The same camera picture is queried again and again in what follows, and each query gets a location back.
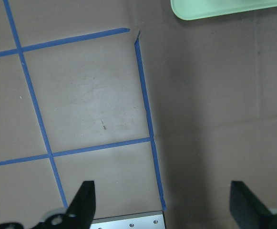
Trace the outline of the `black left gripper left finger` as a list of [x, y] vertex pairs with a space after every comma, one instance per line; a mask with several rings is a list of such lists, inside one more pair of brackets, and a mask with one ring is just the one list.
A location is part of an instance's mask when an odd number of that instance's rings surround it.
[[96, 211], [94, 181], [83, 181], [64, 213], [41, 220], [34, 229], [89, 229]]

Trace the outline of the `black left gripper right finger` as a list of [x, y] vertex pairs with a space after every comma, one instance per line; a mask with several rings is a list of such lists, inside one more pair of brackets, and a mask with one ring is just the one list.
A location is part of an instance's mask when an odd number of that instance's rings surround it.
[[232, 181], [229, 210], [240, 229], [277, 229], [277, 208], [268, 209], [242, 181]]

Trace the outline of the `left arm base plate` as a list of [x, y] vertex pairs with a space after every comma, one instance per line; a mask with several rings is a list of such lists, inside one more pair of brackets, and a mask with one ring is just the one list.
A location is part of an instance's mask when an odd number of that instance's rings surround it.
[[151, 211], [93, 220], [91, 229], [165, 229], [162, 211]]

